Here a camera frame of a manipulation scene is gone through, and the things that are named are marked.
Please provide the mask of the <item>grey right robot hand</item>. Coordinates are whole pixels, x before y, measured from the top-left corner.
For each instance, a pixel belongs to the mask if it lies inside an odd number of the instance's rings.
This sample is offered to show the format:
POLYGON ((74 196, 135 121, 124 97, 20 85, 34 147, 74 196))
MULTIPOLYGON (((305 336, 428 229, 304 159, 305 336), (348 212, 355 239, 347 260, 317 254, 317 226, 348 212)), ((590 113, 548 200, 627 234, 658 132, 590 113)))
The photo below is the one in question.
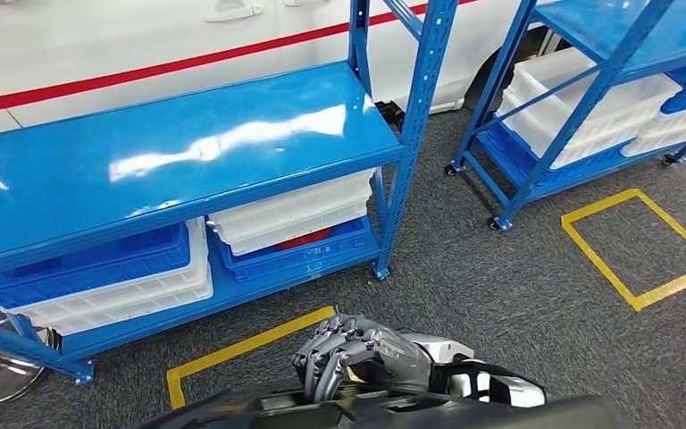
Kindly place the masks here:
POLYGON ((322 320, 291 363, 312 402, 331 400, 348 370, 375 386, 425 391, 432 366, 431 358, 404 334, 364 315, 341 313, 322 320))

